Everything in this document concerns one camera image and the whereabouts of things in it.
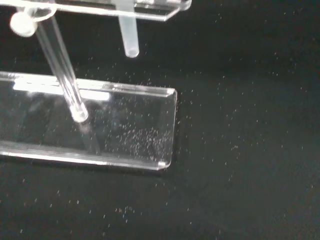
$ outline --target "white knob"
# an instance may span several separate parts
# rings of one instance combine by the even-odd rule
[[[26,38],[31,37],[36,32],[38,25],[26,12],[18,11],[13,14],[10,27],[17,35]]]

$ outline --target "short cylindrical post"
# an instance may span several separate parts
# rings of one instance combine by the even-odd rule
[[[118,11],[133,13],[135,11],[133,0],[116,0],[115,7]],[[139,41],[137,21],[132,16],[119,16],[122,41],[125,55],[135,58],[139,54]]]

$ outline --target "clear acrylic base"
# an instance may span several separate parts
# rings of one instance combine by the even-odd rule
[[[54,76],[0,72],[0,155],[160,170],[171,163],[177,92],[78,79],[75,122]]]

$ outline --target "black background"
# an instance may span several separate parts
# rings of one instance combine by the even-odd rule
[[[0,70],[50,74],[36,37],[9,29],[13,12],[0,8]],[[77,77],[178,91],[172,163],[1,157],[0,239],[320,239],[318,1],[194,1],[138,20],[136,59],[117,18],[56,19]]]

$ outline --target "clear acrylic rod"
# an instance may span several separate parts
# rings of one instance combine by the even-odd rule
[[[55,16],[38,22],[35,33],[50,68],[62,87],[73,120],[82,123],[89,114],[81,99],[76,76]]]

